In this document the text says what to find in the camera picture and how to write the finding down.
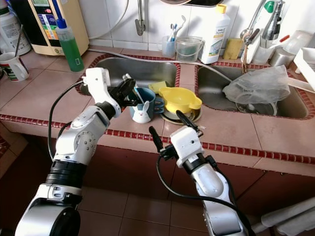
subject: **stainless steel sink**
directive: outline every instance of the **stainless steel sink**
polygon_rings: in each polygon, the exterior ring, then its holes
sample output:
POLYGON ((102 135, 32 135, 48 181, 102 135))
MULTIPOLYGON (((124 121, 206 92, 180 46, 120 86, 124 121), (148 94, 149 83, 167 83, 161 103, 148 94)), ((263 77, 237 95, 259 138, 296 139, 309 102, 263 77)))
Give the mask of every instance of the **stainless steel sink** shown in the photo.
MULTIPOLYGON (((213 66, 231 80, 242 75, 240 68, 213 66)), ((229 101, 222 92, 229 81, 222 78, 216 72, 204 67, 198 71, 198 95, 202 102, 214 109, 225 111, 237 111, 236 104, 229 101)), ((290 87, 291 94, 286 99, 277 103, 277 116, 288 118, 304 118, 308 115, 308 109, 295 88, 290 87)))
MULTIPOLYGON (((122 76, 128 73, 134 78, 139 87, 148 87, 149 84, 166 81, 169 87, 175 86, 177 67, 172 63, 136 61, 125 58, 106 58, 99 61, 95 67, 109 70, 111 87, 116 87, 122 76)), ((86 86, 81 86, 81 92, 90 95, 86 86)))

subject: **white bunny mug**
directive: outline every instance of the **white bunny mug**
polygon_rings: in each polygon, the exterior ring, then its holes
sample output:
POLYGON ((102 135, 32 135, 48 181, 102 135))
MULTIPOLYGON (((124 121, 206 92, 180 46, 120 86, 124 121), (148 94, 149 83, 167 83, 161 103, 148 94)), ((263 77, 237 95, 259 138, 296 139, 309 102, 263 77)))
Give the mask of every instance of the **white bunny mug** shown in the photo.
MULTIPOLYGON (((138 91, 144 104, 138 100, 139 104, 134 107, 129 107, 129 110, 135 122, 144 124, 152 120, 155 113, 164 112, 164 101, 161 97, 156 97, 155 93, 148 88, 138 88, 138 91)), ((132 93, 128 95, 128 99, 137 100, 137 97, 132 93)))

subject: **double sink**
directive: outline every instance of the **double sink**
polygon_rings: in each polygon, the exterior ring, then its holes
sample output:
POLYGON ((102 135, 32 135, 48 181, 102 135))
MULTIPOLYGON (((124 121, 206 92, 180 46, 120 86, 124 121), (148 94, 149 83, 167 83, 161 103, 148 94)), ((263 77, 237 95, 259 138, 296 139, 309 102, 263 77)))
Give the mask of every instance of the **double sink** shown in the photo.
MULTIPOLYGON (((122 76, 128 73, 133 77, 139 87, 148 87, 149 84, 166 81, 169 87, 176 83, 177 66, 172 63, 146 62, 125 58, 106 58, 99 61, 96 67, 109 70, 111 86, 115 87, 122 81, 122 76)), ((242 75, 241 69, 237 67, 213 66, 231 80, 242 75)), ((198 94, 203 104, 210 108, 224 111, 238 111, 235 103, 225 98, 223 88, 229 81, 223 79, 216 72, 201 67, 198 70, 198 94)), ((85 86, 80 88, 83 94, 89 94, 85 86)), ((290 87, 290 95, 277 103, 277 116, 287 118, 305 118, 308 109, 305 106, 297 90, 290 87)))

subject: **faucet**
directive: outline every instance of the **faucet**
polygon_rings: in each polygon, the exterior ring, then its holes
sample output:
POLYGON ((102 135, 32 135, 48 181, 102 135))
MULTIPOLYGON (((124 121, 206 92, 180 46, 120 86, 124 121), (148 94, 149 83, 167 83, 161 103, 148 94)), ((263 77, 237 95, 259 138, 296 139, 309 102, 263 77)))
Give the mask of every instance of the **faucet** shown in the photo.
POLYGON ((137 34, 139 36, 143 35, 143 32, 146 30, 146 26, 144 25, 143 16, 142 16, 142 0, 138 0, 138 14, 139 19, 135 19, 137 34))
MULTIPOLYGON (((256 35, 259 33, 260 29, 254 29, 254 25, 256 24, 256 21, 258 19, 259 14, 261 13, 261 10, 263 9, 265 5, 266 0, 261 0, 258 8, 256 9, 252 20, 250 22, 250 25, 247 27, 247 29, 243 30, 240 34, 241 39, 244 41, 245 45, 250 45, 252 41, 255 39, 256 35)), ((274 40, 278 38, 279 31, 280 31, 280 14, 282 12, 282 7, 284 5, 283 0, 279 0, 276 5, 276 9, 273 12, 268 24, 265 27, 265 30, 263 32, 262 38, 265 40, 274 40)))

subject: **plastic bag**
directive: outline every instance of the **plastic bag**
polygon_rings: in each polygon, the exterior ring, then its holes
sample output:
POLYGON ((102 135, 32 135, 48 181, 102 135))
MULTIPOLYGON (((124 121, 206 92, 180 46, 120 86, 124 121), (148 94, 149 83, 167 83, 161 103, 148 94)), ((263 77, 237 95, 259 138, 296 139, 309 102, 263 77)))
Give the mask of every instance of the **plastic bag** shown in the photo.
POLYGON ((248 72, 223 89, 228 100, 240 104, 274 103, 290 95, 284 65, 248 72))

